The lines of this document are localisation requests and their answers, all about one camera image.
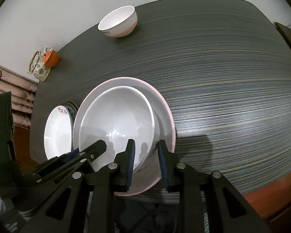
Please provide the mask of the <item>white plate pink roses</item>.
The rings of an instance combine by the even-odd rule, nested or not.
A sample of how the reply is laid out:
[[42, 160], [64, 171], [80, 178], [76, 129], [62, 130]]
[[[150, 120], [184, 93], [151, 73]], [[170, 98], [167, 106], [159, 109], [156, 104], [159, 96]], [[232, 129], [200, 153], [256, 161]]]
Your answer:
[[68, 108], [56, 106], [44, 128], [44, 152], [47, 159], [69, 153], [72, 148], [72, 122]]

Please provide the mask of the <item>large pink bowl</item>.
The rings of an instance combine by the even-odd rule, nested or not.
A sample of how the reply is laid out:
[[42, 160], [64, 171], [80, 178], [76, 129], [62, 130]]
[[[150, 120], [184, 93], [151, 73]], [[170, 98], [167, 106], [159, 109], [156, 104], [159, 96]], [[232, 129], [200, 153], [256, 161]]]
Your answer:
[[[176, 146], [176, 128], [172, 112], [163, 96], [149, 83], [133, 77], [117, 77], [96, 86], [81, 103], [76, 114], [72, 132], [73, 149], [79, 148], [79, 130], [81, 121], [90, 104], [104, 91], [115, 86], [131, 86], [141, 91], [149, 100], [159, 122], [160, 139], [164, 139], [168, 151], [174, 152]], [[133, 196], [152, 188], [161, 179], [158, 152], [155, 149], [145, 160], [141, 169], [135, 171], [128, 192], [116, 192], [117, 196]]]

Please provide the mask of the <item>white bowl blue print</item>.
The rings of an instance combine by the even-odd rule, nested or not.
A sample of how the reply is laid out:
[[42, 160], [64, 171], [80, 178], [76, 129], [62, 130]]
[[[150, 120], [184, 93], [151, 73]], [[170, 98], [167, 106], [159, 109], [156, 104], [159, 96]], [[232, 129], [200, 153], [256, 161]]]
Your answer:
[[125, 151], [129, 139], [135, 141], [133, 169], [137, 171], [150, 156], [160, 135], [159, 122], [145, 95], [130, 86], [117, 86], [100, 94], [88, 107], [79, 130], [79, 149], [98, 140], [107, 149], [92, 162], [98, 171]]

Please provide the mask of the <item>large blue floral plate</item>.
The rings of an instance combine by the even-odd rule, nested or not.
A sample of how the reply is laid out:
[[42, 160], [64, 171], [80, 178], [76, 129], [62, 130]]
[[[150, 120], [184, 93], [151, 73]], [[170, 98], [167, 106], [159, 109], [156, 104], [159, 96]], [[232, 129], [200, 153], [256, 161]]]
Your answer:
[[61, 105], [67, 109], [70, 116], [71, 127], [73, 127], [79, 107], [69, 100], [62, 102]]

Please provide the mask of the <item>white bowl pink base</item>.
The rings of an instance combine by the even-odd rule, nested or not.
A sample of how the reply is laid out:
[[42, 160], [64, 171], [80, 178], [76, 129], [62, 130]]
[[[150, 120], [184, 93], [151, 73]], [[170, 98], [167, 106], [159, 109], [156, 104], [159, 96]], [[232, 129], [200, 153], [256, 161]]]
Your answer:
[[137, 26], [138, 16], [132, 5], [122, 6], [107, 14], [98, 24], [98, 30], [108, 37], [129, 35]]

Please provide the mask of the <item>beige patterned curtain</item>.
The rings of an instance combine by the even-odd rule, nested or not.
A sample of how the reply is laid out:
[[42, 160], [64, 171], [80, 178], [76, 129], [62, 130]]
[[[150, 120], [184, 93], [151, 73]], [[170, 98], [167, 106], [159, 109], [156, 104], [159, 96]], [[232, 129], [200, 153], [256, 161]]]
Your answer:
[[0, 66], [0, 94], [11, 93], [14, 123], [29, 129], [38, 85]]

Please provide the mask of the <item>floral ceramic teapot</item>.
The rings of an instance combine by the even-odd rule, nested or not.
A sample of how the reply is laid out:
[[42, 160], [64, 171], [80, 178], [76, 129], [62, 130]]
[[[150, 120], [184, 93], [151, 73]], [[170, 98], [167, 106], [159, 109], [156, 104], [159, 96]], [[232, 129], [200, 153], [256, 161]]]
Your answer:
[[39, 81], [45, 82], [50, 73], [51, 67], [47, 67], [43, 63], [42, 51], [37, 50], [30, 61], [28, 74], [32, 74]]

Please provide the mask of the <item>orange lidded cup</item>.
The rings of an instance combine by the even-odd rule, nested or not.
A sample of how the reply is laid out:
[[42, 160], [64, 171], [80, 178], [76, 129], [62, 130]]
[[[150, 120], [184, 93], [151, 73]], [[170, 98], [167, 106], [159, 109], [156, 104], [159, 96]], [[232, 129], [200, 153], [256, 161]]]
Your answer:
[[59, 61], [60, 56], [54, 49], [47, 51], [43, 55], [43, 64], [47, 67], [55, 67], [58, 65]]

